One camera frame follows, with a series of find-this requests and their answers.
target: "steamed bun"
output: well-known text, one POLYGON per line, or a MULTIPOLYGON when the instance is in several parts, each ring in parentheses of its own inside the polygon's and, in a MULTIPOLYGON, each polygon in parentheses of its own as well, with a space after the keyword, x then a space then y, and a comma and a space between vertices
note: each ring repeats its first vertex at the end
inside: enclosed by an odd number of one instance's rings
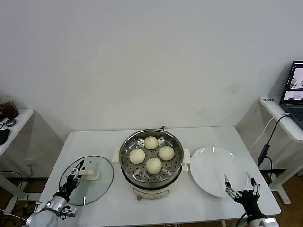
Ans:
POLYGON ((158 140, 154 136, 146 137, 144 140, 144 147, 148 150, 153 150, 158 147, 158 140))
POLYGON ((140 164, 145 159, 145 153, 141 149, 134 149, 129 154, 129 160, 134 164, 140 164))
POLYGON ((159 156, 164 161, 170 161, 175 156, 175 151, 170 146, 164 146, 160 148, 159 156))
POLYGON ((161 169, 162 169, 162 163, 156 157, 150 158, 146 162, 146 170, 150 174, 157 174, 161 171, 161 169))

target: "electrical outlet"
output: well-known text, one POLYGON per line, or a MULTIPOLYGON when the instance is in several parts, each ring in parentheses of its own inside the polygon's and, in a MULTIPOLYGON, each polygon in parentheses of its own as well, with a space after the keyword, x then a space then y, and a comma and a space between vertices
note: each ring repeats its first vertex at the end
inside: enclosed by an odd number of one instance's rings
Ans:
POLYGON ((32 159, 26 159, 24 162, 27 166, 33 166, 35 164, 35 161, 32 159))

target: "white cable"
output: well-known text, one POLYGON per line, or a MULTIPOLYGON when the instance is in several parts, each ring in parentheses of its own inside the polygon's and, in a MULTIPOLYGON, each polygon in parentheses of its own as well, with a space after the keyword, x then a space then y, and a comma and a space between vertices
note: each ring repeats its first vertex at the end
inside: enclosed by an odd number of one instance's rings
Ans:
POLYGON ((20 218, 20 219, 22 219, 22 220, 26 221, 25 219, 23 219, 23 218, 21 218, 21 217, 19 217, 19 216, 16 216, 16 215, 13 215, 13 214, 7 213, 5 210, 2 210, 2 211, 3 211, 3 212, 5 212, 6 214, 9 214, 9 215, 11 215, 11 216, 14 216, 14 217, 17 217, 17 218, 20 218))
POLYGON ((267 125, 265 126, 263 132, 261 133, 261 135, 259 136, 259 138, 256 140, 256 142, 254 142, 254 143, 251 145, 251 147, 250 147, 250 149, 249 149, 249 152, 250 152, 251 148, 252 148, 252 147, 259 141, 259 139, 263 136, 263 134, 264 134, 264 132, 265 132, 267 126, 269 125, 269 123, 270 123, 275 117, 277 117, 277 116, 285 116, 285 115, 289 115, 289 114, 290 114, 290 113, 280 113, 280 114, 277 114, 277 115, 273 116, 273 117, 268 121, 268 123, 267 123, 267 125))

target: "robotic arm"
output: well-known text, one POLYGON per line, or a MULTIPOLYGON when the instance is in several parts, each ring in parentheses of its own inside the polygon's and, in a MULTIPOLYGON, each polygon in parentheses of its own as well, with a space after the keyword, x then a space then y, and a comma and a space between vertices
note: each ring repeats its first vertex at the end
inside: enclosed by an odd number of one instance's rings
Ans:
POLYGON ((248 178, 250 179, 250 184, 253 186, 253 189, 235 191, 227 176, 225 175, 225 192, 237 203, 241 204, 247 214, 247 224, 250 227, 266 227, 266 223, 264 219, 267 218, 264 214, 262 214, 257 201, 260 197, 259 188, 260 184, 257 184, 254 178, 251 178, 248 173, 246 173, 248 178))
POLYGON ((50 201, 45 205, 41 205, 40 202, 36 203, 36 210, 26 221, 26 227, 57 227, 58 217, 65 220, 66 216, 75 216, 76 208, 72 209, 66 204, 70 200, 72 191, 76 189, 80 183, 82 175, 79 173, 81 170, 85 169, 82 168, 83 164, 84 160, 73 168, 72 172, 67 177, 67 182, 60 187, 59 191, 53 195, 53 198, 50 201))

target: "glass cup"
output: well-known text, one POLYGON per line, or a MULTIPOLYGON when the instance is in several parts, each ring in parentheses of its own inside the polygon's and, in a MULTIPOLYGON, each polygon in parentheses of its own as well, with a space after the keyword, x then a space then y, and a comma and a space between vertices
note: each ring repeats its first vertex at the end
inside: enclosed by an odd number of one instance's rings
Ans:
POLYGON ((9 95, 0 95, 0 111, 9 119, 19 115, 12 98, 9 95))

